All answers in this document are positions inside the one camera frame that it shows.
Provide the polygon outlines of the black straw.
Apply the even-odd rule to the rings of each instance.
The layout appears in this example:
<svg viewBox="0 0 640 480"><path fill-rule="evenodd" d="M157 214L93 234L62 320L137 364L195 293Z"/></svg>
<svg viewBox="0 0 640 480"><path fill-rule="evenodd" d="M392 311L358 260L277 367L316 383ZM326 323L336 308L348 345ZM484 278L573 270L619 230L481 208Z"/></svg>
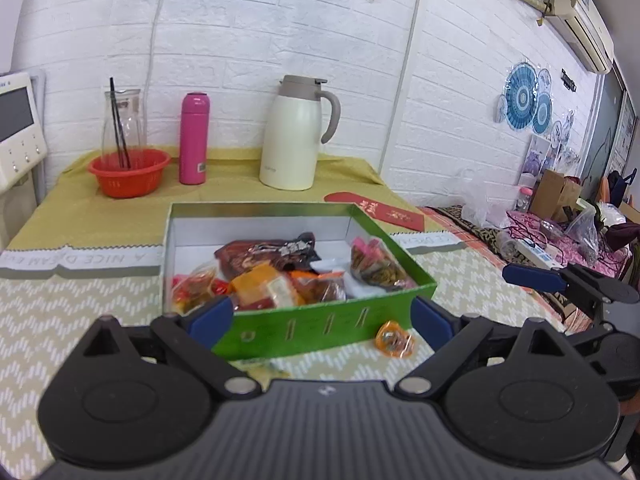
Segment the black straw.
<svg viewBox="0 0 640 480"><path fill-rule="evenodd" d="M114 78L110 78L110 100L112 107L112 119L114 126L114 136L119 159L119 167L129 170L131 168L130 157L124 135L124 126L120 118L118 103L116 98L116 88Z"/></svg>

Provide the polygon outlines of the yellow table cloth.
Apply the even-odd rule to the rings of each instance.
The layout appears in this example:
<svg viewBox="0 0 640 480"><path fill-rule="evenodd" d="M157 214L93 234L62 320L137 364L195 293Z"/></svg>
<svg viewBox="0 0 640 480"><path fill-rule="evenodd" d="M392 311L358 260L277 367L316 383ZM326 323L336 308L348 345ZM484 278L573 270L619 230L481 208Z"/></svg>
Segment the yellow table cloth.
<svg viewBox="0 0 640 480"><path fill-rule="evenodd" d="M53 188L11 240L9 250L58 249L63 246L158 245L164 239L169 206L196 202L305 202L322 203L337 192L351 192L394 208L418 212L394 193L364 159L322 155L314 186L302 192L268 188L258 179L258 148L211 148L206 180L183 185L178 178L177 150L171 156L157 190L130 200L114 200L99 189L88 171L97 151L82 155L58 176Z"/></svg>

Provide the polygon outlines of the white air conditioner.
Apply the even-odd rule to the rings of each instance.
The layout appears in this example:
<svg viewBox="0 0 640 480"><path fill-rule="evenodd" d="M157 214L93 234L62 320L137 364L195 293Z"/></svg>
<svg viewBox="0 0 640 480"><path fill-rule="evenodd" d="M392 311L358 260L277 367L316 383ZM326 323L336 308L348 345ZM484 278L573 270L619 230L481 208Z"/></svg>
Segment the white air conditioner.
<svg viewBox="0 0 640 480"><path fill-rule="evenodd" d="M607 74L614 62L614 44L593 0L544 0L547 18L585 66L595 74Z"/></svg>

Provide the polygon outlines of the yellow label snack packet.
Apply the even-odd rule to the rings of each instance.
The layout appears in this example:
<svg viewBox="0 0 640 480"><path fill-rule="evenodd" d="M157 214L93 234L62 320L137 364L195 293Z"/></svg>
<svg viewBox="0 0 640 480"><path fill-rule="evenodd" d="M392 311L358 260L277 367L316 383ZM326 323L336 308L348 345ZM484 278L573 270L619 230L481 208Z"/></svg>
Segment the yellow label snack packet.
<svg viewBox="0 0 640 480"><path fill-rule="evenodd" d="M187 314L213 299L217 274L216 262L201 264L189 274L176 274L171 282L172 310Z"/></svg>

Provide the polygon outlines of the white power strip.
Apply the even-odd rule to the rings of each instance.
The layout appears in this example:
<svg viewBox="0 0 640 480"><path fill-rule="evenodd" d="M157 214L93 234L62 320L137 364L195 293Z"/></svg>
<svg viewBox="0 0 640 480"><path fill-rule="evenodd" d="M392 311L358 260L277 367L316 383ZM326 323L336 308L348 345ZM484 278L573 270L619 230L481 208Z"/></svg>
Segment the white power strip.
<svg viewBox="0 0 640 480"><path fill-rule="evenodd" d="M548 252L540 248L535 242L524 238L524 240L514 240L516 249L530 263L541 269L554 270L562 268L562 264L550 256Z"/></svg>

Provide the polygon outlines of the pink thermos bottle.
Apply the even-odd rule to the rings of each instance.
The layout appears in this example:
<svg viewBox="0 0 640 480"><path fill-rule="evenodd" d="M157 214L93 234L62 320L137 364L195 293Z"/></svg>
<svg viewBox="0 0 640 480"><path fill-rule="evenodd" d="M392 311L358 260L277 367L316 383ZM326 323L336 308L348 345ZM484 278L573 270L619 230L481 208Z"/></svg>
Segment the pink thermos bottle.
<svg viewBox="0 0 640 480"><path fill-rule="evenodd" d="M179 180L184 185L200 185L206 180L209 110L206 93L191 92L182 100Z"/></svg>

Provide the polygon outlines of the glass carafe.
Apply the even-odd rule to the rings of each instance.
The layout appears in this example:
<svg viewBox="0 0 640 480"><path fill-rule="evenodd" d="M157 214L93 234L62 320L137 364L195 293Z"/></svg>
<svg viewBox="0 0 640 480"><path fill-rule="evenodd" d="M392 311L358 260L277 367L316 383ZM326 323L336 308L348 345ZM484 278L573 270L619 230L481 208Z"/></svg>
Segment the glass carafe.
<svg viewBox="0 0 640 480"><path fill-rule="evenodd" d="M103 122L101 156L111 153L116 153L118 155L114 136L112 107L109 91L105 92L104 98L105 114ZM142 150L142 148L145 148L146 140L141 121L141 90L116 90L116 98L120 118L122 118L122 125L124 126L124 135L128 153L133 150Z"/></svg>

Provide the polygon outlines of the orange yellow snack packet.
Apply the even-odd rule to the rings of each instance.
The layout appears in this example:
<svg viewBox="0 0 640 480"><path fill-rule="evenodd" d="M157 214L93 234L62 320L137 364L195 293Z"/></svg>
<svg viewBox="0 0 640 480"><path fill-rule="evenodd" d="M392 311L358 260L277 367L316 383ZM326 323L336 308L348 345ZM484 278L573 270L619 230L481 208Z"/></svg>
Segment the orange yellow snack packet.
<svg viewBox="0 0 640 480"><path fill-rule="evenodd" d="M242 299L270 298L275 308L301 307L304 300L285 273L269 263L261 263L252 270L238 275L230 282Z"/></svg>

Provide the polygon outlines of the dark brown snack packet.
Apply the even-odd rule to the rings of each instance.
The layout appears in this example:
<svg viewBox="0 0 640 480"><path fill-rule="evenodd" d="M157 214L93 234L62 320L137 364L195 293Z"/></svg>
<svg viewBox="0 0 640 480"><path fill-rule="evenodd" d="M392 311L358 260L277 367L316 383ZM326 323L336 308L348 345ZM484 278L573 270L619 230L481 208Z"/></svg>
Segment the dark brown snack packet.
<svg viewBox="0 0 640 480"><path fill-rule="evenodd" d="M227 278L236 278L262 263L280 272L310 272L311 263L320 260L311 232L292 240L234 240L216 250L215 257Z"/></svg>

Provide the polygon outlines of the pink white snack packet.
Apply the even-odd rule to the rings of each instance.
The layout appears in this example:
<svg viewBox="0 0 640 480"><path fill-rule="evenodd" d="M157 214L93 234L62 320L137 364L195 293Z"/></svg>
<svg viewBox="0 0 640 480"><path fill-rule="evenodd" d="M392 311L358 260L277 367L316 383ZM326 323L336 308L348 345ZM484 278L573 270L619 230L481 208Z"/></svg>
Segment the pink white snack packet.
<svg viewBox="0 0 640 480"><path fill-rule="evenodd" d="M367 242L356 237L350 250L350 273L362 284L384 289L386 292L416 288L416 282L400 265L379 238Z"/></svg>

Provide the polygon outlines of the red sausage packet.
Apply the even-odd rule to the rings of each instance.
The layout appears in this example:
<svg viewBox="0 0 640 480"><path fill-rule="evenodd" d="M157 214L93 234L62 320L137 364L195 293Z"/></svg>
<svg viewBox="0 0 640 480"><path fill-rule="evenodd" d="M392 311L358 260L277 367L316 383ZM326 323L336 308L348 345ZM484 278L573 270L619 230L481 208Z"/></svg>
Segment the red sausage packet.
<svg viewBox="0 0 640 480"><path fill-rule="evenodd" d="M231 299L235 311L259 311L268 310L274 307L270 298L262 297L257 300L242 299L230 283L214 278L209 286L209 291L214 297L227 296Z"/></svg>

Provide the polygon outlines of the orange trimmed dried fruit packet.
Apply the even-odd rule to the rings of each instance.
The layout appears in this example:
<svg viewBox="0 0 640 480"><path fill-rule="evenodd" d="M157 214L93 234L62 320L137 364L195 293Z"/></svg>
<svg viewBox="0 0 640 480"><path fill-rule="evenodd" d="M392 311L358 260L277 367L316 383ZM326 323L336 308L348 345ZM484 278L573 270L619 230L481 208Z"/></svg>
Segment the orange trimmed dried fruit packet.
<svg viewBox="0 0 640 480"><path fill-rule="evenodd" d="M323 304L347 299L342 274L292 271L288 277L305 304Z"/></svg>

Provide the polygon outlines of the blue paper fan decoration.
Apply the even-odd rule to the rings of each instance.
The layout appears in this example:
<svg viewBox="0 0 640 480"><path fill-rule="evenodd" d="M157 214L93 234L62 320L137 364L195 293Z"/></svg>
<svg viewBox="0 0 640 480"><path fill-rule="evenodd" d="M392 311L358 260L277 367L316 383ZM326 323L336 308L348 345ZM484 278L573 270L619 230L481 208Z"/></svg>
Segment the blue paper fan decoration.
<svg viewBox="0 0 640 480"><path fill-rule="evenodd" d="M552 78L546 68L537 68L527 61L515 64L498 95L494 121L506 122L514 131L531 128L543 136L553 115Z"/></svg>

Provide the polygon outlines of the cream thermos jug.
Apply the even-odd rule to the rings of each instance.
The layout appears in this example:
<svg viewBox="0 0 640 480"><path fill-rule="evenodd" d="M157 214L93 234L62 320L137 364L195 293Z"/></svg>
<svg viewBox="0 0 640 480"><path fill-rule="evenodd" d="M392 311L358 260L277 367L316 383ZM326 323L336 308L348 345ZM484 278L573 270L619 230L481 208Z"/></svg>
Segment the cream thermos jug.
<svg viewBox="0 0 640 480"><path fill-rule="evenodd" d="M283 191L314 185L319 150L331 141L341 119L341 102L323 90L328 81L285 75L268 115L259 180Z"/></svg>

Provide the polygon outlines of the small orange round snack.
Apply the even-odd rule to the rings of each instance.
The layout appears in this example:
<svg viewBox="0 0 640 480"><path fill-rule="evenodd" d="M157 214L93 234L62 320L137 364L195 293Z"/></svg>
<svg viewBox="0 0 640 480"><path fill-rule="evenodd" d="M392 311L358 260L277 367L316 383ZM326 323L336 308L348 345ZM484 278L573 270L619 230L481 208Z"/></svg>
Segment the small orange round snack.
<svg viewBox="0 0 640 480"><path fill-rule="evenodd" d="M386 356L395 359L408 358L414 350L413 336L395 321L388 321L380 327L374 344Z"/></svg>

